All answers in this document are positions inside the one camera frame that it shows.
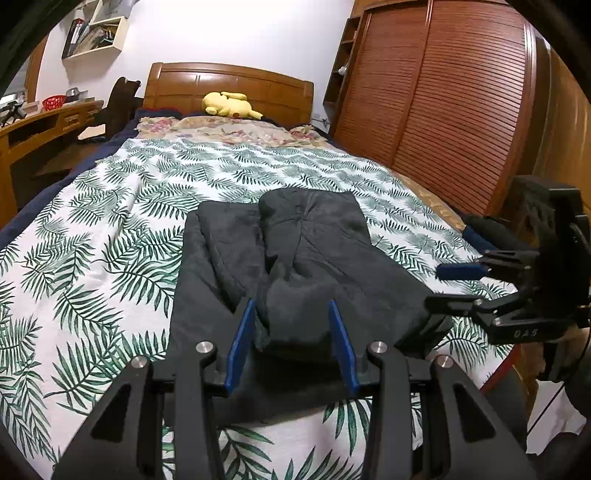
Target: wooden cabinet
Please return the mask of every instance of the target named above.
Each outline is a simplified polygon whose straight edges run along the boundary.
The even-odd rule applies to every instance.
[[[368,5],[374,4],[379,0],[355,0],[353,10],[351,11],[351,17],[357,17],[363,15],[363,10]]]
[[[335,140],[361,157],[392,164],[415,65],[423,52],[427,5],[372,15],[355,59]]]
[[[504,2],[367,9],[332,134],[470,213],[496,213],[534,94],[532,28]]]

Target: desk drawer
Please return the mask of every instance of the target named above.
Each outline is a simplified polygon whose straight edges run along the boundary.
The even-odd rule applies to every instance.
[[[74,115],[67,115],[62,120],[62,130],[71,130],[74,127],[80,126],[80,114],[75,113]]]

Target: black cable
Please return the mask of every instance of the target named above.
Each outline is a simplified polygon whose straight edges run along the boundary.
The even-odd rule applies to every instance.
[[[556,400],[556,397],[558,397],[558,395],[560,394],[560,392],[562,392],[562,390],[566,386],[567,382],[570,381],[571,378],[573,378],[573,375],[577,371],[577,369],[579,367],[579,364],[583,361],[583,358],[584,358],[585,353],[587,351],[587,347],[589,347],[589,341],[590,340],[591,340],[591,328],[589,329],[589,334],[587,335],[587,341],[585,342],[585,347],[583,348],[583,352],[579,355],[579,358],[573,364],[573,369],[571,370],[571,373],[570,373],[569,377],[566,380],[563,381],[563,383],[560,386],[560,388],[558,389],[558,391],[554,394],[554,396],[552,397],[552,399],[546,404],[546,406],[544,407],[544,410],[542,410],[542,413],[540,413],[540,415],[538,415],[538,418],[536,418],[536,420],[533,423],[533,425],[527,431],[527,435],[528,436],[530,435],[530,433],[534,429],[534,427],[538,424],[538,422],[540,421],[540,419],[544,416],[544,413],[546,413],[546,411],[550,408],[550,406],[552,405],[552,402],[554,400]]]

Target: red basket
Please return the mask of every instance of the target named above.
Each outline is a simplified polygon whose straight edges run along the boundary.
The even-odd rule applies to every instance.
[[[46,111],[55,110],[56,108],[60,108],[65,101],[65,95],[54,95],[53,97],[49,97],[43,100],[43,108]]]

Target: wooden headboard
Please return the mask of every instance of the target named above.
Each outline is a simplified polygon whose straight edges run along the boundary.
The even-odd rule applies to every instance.
[[[252,109],[291,128],[310,121],[314,84],[266,70],[223,63],[154,63],[144,107],[202,111],[209,92],[239,92]]]

